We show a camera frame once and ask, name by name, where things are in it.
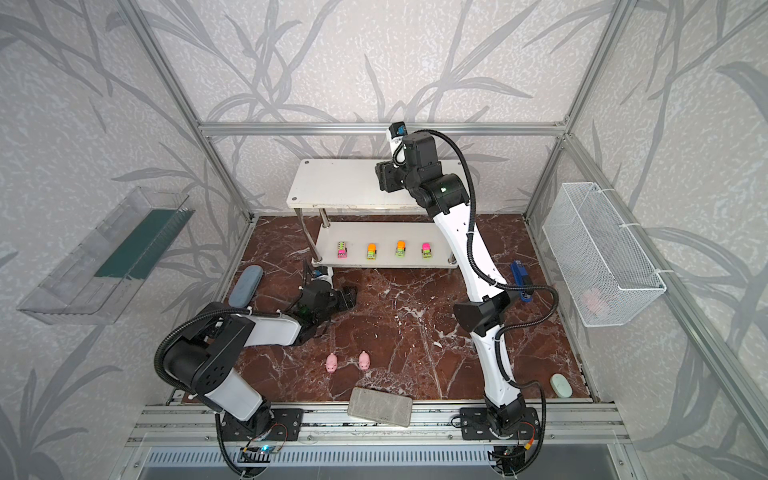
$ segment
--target blue object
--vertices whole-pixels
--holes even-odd
[[[235,283],[235,287],[230,293],[228,303],[234,308],[245,308],[253,298],[256,287],[259,286],[261,277],[264,276],[264,269],[258,265],[251,265],[243,270],[243,274]]]
[[[512,268],[512,275],[515,276],[515,285],[533,285],[533,282],[531,282],[531,277],[528,276],[528,272],[525,270],[525,267],[520,260],[515,260],[512,262],[510,264],[510,268]],[[520,300],[528,303],[533,300],[533,296],[529,292],[520,292]]]

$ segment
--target gray wall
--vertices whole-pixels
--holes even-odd
[[[247,221],[113,2],[0,2],[0,476],[105,478],[170,392],[155,346],[210,298]],[[134,186],[187,191],[189,224],[112,326],[15,307]]]
[[[140,0],[204,121],[561,121],[614,0]],[[299,159],[381,158],[374,137],[229,137],[258,212]],[[463,137],[478,211],[522,212],[550,137]]]
[[[766,45],[764,0],[638,2],[575,128],[764,392]],[[565,156],[532,219],[563,287],[541,223],[559,184],[580,180]],[[768,478],[768,459],[663,300],[599,329],[563,304],[592,386],[621,407],[651,478]]]

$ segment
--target lower shelf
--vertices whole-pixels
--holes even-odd
[[[406,242],[404,257],[395,255],[397,242]],[[346,258],[338,258],[339,242],[346,245]],[[368,244],[376,244],[376,259],[367,260]],[[422,244],[429,243],[432,258],[422,258]],[[317,250],[319,265],[348,268],[456,268],[449,263],[451,247],[434,223],[331,222],[320,228]]]

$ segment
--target clear plastic tray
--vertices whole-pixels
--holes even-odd
[[[114,323],[189,220],[188,197],[135,188],[18,309],[51,324]],[[148,234],[131,237],[139,226]]]

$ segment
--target white shelf top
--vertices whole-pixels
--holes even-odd
[[[420,210],[406,190],[379,190],[376,164],[382,159],[307,158],[299,163],[286,203],[290,208]],[[467,179],[458,160],[441,160],[442,173]]]
[[[395,255],[397,242],[406,242],[404,257]],[[339,242],[346,244],[346,258],[339,258]],[[368,260],[368,244],[376,244],[376,259]],[[432,258],[422,257],[422,244],[429,243]],[[347,268],[456,268],[448,263],[451,247],[432,222],[331,222],[320,228],[317,250],[319,265]]]

